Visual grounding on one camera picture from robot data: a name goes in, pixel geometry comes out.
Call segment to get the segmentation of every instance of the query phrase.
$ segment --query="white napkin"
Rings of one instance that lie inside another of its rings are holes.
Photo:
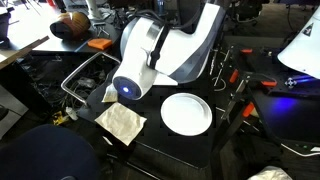
[[[146,120],[146,118],[116,102],[95,121],[128,146],[141,131]]]
[[[110,84],[106,88],[106,92],[104,94],[102,102],[117,102],[117,101],[118,101],[118,92],[116,88],[113,86],[113,84]]]

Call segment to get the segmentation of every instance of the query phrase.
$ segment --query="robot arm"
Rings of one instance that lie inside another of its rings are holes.
[[[196,80],[207,64],[224,15],[222,8],[207,3],[193,34],[144,17],[131,21],[121,38],[123,60],[113,77],[117,91],[140,99],[159,73],[178,83]]]

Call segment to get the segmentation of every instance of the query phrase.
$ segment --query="metal frame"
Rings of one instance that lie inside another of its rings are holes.
[[[84,67],[86,67],[90,62],[92,62],[93,60],[95,60],[97,57],[99,56],[106,56],[116,62],[118,62],[119,64],[121,63],[120,60],[118,60],[116,57],[111,56],[105,52],[98,52],[95,55],[93,55],[91,58],[89,58],[88,60],[86,60],[84,63],[82,63],[77,69],[75,69],[61,84],[61,88],[66,91],[67,93],[69,93],[71,96],[75,97],[77,100],[79,100],[80,102],[82,102],[86,107],[89,107],[88,102],[83,99],[81,96],[79,96],[78,94],[76,94],[75,92],[73,92],[71,89],[69,89],[67,87],[68,82],[74,77],[76,76]]]

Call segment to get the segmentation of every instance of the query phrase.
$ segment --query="white plate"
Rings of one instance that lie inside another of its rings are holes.
[[[168,97],[161,106],[161,117],[172,131],[185,136],[205,132],[212,122],[208,104],[198,96],[188,93]]]

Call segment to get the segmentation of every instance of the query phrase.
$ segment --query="blue light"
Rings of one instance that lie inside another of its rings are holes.
[[[124,92],[126,92],[126,93],[129,92],[129,88],[127,88],[127,87],[123,87],[122,90],[123,90]]]

